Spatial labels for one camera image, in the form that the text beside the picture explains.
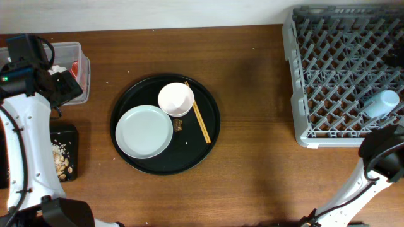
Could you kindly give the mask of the white tissue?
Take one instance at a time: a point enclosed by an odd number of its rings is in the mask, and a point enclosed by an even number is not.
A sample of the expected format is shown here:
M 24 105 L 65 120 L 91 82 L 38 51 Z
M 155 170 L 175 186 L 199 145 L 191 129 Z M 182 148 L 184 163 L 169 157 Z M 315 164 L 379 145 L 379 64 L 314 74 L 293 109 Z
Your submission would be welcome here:
M 55 65 L 52 66 L 48 72 L 50 73 L 50 75 L 53 75 L 55 73 L 63 73 L 64 71 L 67 71 L 67 69 L 65 67 L 61 67 L 59 65 Z

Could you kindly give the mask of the red strawberry snack wrapper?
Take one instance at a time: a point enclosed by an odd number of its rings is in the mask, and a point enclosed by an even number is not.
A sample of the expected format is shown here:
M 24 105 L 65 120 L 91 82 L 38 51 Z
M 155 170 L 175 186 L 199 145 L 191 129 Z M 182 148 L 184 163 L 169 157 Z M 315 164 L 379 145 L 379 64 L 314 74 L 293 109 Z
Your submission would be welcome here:
M 74 62 L 72 63 L 71 69 L 69 70 L 70 73 L 71 73 L 71 75 L 72 75 L 75 79 L 78 79 L 78 75 L 79 75 L 79 73 L 78 73 L 78 72 L 79 72 L 78 67 L 79 67 L 78 61 L 74 61 Z

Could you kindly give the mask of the light blue cup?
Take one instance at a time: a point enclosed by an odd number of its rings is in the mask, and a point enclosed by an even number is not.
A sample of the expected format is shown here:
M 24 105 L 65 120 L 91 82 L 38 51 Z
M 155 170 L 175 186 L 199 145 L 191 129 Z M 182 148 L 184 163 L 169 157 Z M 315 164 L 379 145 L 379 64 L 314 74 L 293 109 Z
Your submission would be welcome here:
M 364 113 L 370 118 L 385 118 L 400 102 L 398 94 L 392 90 L 384 90 L 370 97 L 365 103 Z

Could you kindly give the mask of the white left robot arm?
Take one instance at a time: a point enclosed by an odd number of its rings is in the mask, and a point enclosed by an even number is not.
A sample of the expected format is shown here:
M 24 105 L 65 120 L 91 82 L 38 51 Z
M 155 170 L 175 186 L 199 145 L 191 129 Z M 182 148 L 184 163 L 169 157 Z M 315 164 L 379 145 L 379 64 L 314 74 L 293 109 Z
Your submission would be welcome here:
M 1 122 L 10 170 L 8 214 L 1 226 L 107 226 L 90 206 L 66 198 L 54 166 L 53 107 L 82 94 L 69 71 L 49 73 L 43 61 L 12 61 L 1 69 Z

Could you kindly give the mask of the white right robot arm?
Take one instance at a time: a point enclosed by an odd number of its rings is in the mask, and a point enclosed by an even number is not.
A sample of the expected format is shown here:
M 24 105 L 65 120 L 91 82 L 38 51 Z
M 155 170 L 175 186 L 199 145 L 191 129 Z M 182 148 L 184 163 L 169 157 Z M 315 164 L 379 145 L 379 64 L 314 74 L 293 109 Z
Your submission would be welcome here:
M 298 226 L 351 226 L 354 216 L 378 193 L 403 178 L 403 124 L 368 133 L 358 163 L 343 187 L 323 207 L 313 209 Z

